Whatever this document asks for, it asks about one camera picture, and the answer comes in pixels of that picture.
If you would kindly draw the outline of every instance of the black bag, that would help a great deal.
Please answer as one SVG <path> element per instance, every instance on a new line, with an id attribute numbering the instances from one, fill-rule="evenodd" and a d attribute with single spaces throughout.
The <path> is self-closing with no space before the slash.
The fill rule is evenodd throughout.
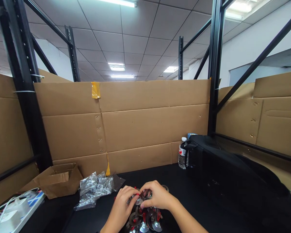
<path id="1" fill-rule="evenodd" d="M 267 230 L 291 232 L 291 194 L 272 171 L 209 136 L 192 135 L 181 148 L 188 175 L 212 200 Z"/>

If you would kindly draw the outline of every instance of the ceiling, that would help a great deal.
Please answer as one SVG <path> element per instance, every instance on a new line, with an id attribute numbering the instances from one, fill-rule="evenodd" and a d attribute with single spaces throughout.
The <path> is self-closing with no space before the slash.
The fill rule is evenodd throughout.
<path id="1" fill-rule="evenodd" d="M 225 20 L 223 43 L 267 16 L 289 0 L 272 0 L 242 23 Z M 61 30 L 73 27 L 82 81 L 118 81 L 111 75 L 133 75 L 127 80 L 173 79 L 162 72 L 178 66 L 178 37 L 184 45 L 210 19 L 212 0 L 138 0 L 137 8 L 97 0 L 35 0 L 38 8 Z M 29 7 L 31 32 L 69 56 L 67 45 Z M 184 52 L 188 67 L 204 56 L 210 27 Z M 126 71 L 111 71 L 109 63 L 123 63 Z M 11 75 L 0 35 L 0 73 Z"/>

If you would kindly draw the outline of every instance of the plastic bag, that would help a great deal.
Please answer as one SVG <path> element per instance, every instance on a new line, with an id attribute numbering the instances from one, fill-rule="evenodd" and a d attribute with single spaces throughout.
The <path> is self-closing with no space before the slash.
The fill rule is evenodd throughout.
<path id="1" fill-rule="evenodd" d="M 102 197 L 117 192 L 125 182 L 125 179 L 117 175 L 106 177 L 102 172 L 96 172 L 80 181 L 80 202 L 73 208 L 75 211 L 94 208 L 96 201 Z"/>

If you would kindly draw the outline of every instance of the zip tie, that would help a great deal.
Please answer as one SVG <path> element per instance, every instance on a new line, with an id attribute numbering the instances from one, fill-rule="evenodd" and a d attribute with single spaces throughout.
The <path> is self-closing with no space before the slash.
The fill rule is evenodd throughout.
<path id="1" fill-rule="evenodd" d="M 43 75 L 38 75 L 38 74 L 31 74 L 31 76 L 37 76 L 37 77 L 40 77 L 40 78 L 45 78 L 45 76 L 43 76 Z"/>
<path id="2" fill-rule="evenodd" d="M 35 91 L 15 91 L 14 93 L 18 93 L 18 92 L 34 92 L 35 93 Z"/>

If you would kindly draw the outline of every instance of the black tabletop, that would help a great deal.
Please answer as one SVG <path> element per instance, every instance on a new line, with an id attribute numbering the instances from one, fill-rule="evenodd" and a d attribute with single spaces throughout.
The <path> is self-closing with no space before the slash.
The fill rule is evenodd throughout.
<path id="1" fill-rule="evenodd" d="M 141 186 L 157 180 L 165 184 L 182 205 L 196 220 L 211 232 L 257 232 L 253 225 L 242 216 L 233 214 L 215 204 L 204 196 L 188 178 L 186 171 L 178 164 L 149 168 L 135 172 L 120 174 L 126 179 L 124 185 Z M 105 224 L 117 193 L 101 197 L 95 208 L 74 212 L 73 207 L 79 202 L 79 194 L 48 200 L 39 206 L 25 224 L 20 233 L 95 233 Z M 161 210 L 164 218 L 164 230 L 180 232 L 180 229 L 169 211 Z"/>

